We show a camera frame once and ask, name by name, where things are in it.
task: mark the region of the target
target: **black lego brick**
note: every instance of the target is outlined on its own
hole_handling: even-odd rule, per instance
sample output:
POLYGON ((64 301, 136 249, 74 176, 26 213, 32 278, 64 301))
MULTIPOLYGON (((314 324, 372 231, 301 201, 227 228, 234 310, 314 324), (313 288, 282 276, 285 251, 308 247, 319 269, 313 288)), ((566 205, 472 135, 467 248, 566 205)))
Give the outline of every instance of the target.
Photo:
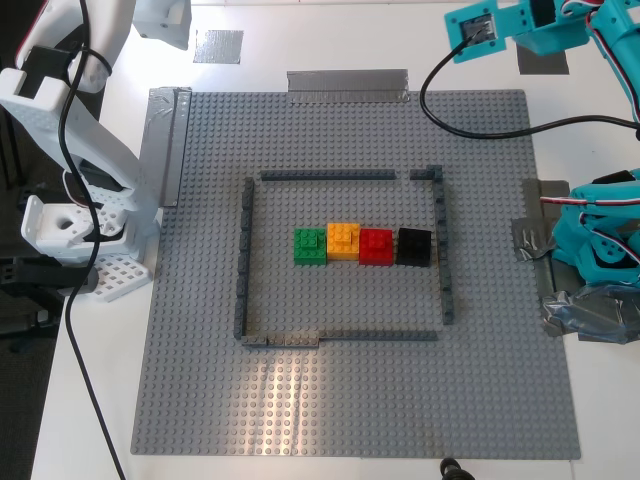
POLYGON ((396 263, 411 267, 431 265, 431 231, 400 228, 396 263))

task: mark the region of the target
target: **silver tape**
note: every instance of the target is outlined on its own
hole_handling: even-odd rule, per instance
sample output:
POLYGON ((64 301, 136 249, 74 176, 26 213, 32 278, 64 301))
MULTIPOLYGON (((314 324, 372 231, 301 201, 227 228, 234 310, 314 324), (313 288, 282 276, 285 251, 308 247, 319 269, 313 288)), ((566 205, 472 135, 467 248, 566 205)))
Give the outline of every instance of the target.
POLYGON ((196 30, 196 53, 193 63, 239 64, 242 30, 196 30))
POLYGON ((407 70, 319 70, 288 72, 293 103, 409 101, 407 70))
POLYGON ((160 206, 177 205, 191 90, 173 87, 149 91, 140 164, 160 206))

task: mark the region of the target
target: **black connector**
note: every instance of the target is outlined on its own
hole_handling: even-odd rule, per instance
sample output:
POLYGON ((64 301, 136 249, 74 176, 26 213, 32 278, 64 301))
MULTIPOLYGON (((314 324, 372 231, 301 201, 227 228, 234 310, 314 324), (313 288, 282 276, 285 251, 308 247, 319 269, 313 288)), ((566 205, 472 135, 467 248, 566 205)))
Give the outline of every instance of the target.
POLYGON ((474 37, 469 46, 490 42, 498 38, 493 15, 490 13, 460 22, 460 30, 462 30, 463 39, 474 37))

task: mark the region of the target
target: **gray tape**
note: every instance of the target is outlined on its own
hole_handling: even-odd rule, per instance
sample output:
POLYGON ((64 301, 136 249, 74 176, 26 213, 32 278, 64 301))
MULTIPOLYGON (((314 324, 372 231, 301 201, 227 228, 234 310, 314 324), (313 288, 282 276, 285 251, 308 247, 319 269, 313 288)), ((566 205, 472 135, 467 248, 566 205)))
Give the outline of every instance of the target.
POLYGON ((556 246, 553 221, 546 218, 516 218, 511 221, 513 248, 519 261, 536 260, 556 246))
POLYGON ((564 180, 526 179, 522 182, 526 218, 511 222, 516 258, 533 262, 540 298, 557 291, 575 292, 584 285, 578 270, 546 255, 556 246, 553 227, 561 215, 560 205, 542 204, 540 197, 566 197, 569 184, 564 180))
POLYGON ((160 206, 177 205, 191 90, 174 87, 149 91, 140 164, 160 206))
POLYGON ((520 45, 516 47, 520 75, 569 75, 567 55, 564 52, 541 56, 520 45))
POLYGON ((196 30, 196 53, 193 63, 239 64, 242 30, 196 30))
POLYGON ((625 344, 640 336, 640 290, 624 285, 588 285, 575 294, 543 299, 545 331, 552 337, 578 332, 589 342, 625 344))
POLYGON ((288 72, 293 103, 407 102, 407 70, 288 72))

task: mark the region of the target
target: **black cable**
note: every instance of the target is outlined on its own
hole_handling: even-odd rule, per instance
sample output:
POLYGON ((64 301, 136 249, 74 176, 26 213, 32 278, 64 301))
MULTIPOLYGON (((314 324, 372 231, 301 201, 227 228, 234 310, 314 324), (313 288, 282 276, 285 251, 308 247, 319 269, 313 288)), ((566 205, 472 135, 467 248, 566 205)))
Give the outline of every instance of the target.
POLYGON ((482 30, 479 30, 475 35, 468 37, 463 40, 456 48, 454 48, 446 57, 444 57, 438 65, 431 71, 427 79, 422 84, 422 88, 420 89, 420 107, 424 114, 431 120, 433 123, 438 125, 440 128, 446 130, 449 133, 457 135, 459 137, 464 138, 472 138, 474 140, 506 140, 508 138, 517 138, 524 137, 527 135, 533 135, 534 133, 544 132, 546 130, 551 130, 553 128, 564 127, 565 125, 573 125, 574 123, 586 123, 586 122, 602 122, 602 123, 611 123, 613 125, 618 125, 620 127, 632 128, 636 131, 640 130, 640 123, 632 122, 630 120, 624 120, 622 118, 609 117, 606 115, 582 115, 579 117, 569 117, 563 120, 556 120, 554 122, 545 123, 543 125, 538 125, 537 127, 525 128, 522 130, 514 130, 512 132, 501 132, 501 133, 477 133, 477 132, 468 132, 466 130, 461 130, 459 128, 453 127, 448 123, 440 120, 436 117, 429 107, 427 107, 426 101, 426 93, 429 88, 429 84, 431 84, 432 80, 435 76, 442 70, 453 57, 458 55, 464 48, 475 38, 475 36, 480 33, 482 30))
POLYGON ((100 423, 100 428, 102 429, 102 434, 104 435, 104 439, 107 442, 107 446, 109 447, 109 453, 111 454, 111 458, 113 460, 113 464, 118 471, 118 476, 121 480, 126 480, 124 475, 124 471, 122 470, 122 466, 120 465, 120 460, 118 459, 118 454, 116 453, 115 447, 113 446, 113 442, 111 441, 111 435, 109 435, 109 430, 107 429, 107 425, 104 421, 104 417, 102 416, 102 411, 100 410, 100 405, 98 404, 98 399, 96 398, 96 394, 93 391, 93 386, 91 385, 91 380, 89 379, 89 373, 87 372, 87 367, 84 364, 84 360, 82 358, 82 354, 80 353, 80 348, 78 347, 78 342, 76 341, 76 336, 73 333, 73 328, 71 326, 71 306, 73 305, 73 301, 75 300, 78 292, 82 288, 86 277, 89 275, 89 272, 93 268, 93 265, 98 256, 98 250, 100 249, 100 235, 97 233, 100 230, 100 223, 98 222, 98 213, 96 212, 96 207, 93 205, 91 201, 91 195, 89 194, 89 190, 87 186, 82 181, 82 177, 76 168, 76 165, 73 163, 73 159, 71 158, 71 154, 69 153, 69 149, 67 147, 67 140, 65 136, 66 126, 67 126, 67 117, 69 116, 69 111, 71 110, 71 104, 73 103, 73 99, 76 96, 76 92, 78 91, 78 86, 80 85, 80 80, 82 79, 82 74, 84 72, 85 66, 87 64, 87 60, 91 51, 91 26, 89 24, 89 12, 87 10, 87 2, 86 0, 80 1, 80 9, 82 10, 82 36, 84 47, 82 52, 80 53, 80 60, 78 61, 78 69, 73 78, 73 82, 69 87, 69 93, 67 94, 67 98, 65 99, 64 105, 62 107, 62 111, 60 113, 60 123, 58 124, 58 140, 60 142, 60 150, 62 151, 62 155, 64 156, 65 161, 75 179, 80 191, 82 192, 82 196, 85 199, 87 206, 89 207, 89 212, 91 213, 91 220, 93 221, 93 228, 96 231, 96 235, 93 249, 91 250, 91 256, 89 257, 89 262, 87 266, 84 268, 85 274, 83 276, 83 281, 74 287, 67 300, 67 305, 65 306, 65 325, 67 327, 67 334, 69 335, 69 340, 71 341, 71 346, 73 348, 73 353, 76 356, 76 360, 78 361, 78 366, 80 367, 80 372, 82 373, 82 378, 84 379, 84 383, 87 387, 87 392, 89 393, 89 397, 91 398, 91 403, 96 412, 96 416, 98 417, 98 422, 100 423))

